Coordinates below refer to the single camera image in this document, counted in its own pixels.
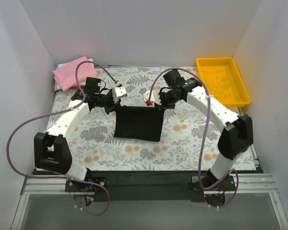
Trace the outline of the black t-shirt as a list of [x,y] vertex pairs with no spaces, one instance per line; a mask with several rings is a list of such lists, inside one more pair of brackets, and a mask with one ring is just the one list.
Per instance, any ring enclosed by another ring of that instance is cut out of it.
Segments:
[[164,113],[164,109],[155,107],[119,107],[116,109],[114,137],[159,142]]

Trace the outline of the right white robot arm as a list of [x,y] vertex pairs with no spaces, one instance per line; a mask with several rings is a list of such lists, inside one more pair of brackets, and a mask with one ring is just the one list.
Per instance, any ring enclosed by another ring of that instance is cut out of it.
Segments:
[[208,91],[204,82],[192,74],[185,80],[179,73],[181,68],[168,68],[159,76],[167,84],[167,92],[156,92],[151,88],[144,94],[146,104],[154,104],[159,109],[174,109],[178,101],[194,106],[213,122],[221,136],[218,141],[219,155],[206,176],[198,177],[199,186],[204,189],[218,190],[225,185],[225,178],[233,171],[237,159],[253,144],[252,119],[227,109]]

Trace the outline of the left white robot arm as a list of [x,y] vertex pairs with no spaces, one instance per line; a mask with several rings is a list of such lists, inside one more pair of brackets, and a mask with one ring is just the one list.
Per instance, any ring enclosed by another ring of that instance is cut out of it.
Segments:
[[120,82],[112,89],[102,89],[101,82],[101,79],[87,78],[85,87],[71,97],[68,112],[63,113],[45,133],[39,132],[34,137],[35,167],[76,179],[76,186],[83,192],[92,188],[92,179],[86,176],[88,170],[85,167],[73,161],[68,141],[93,108],[104,108],[110,113],[127,96]]

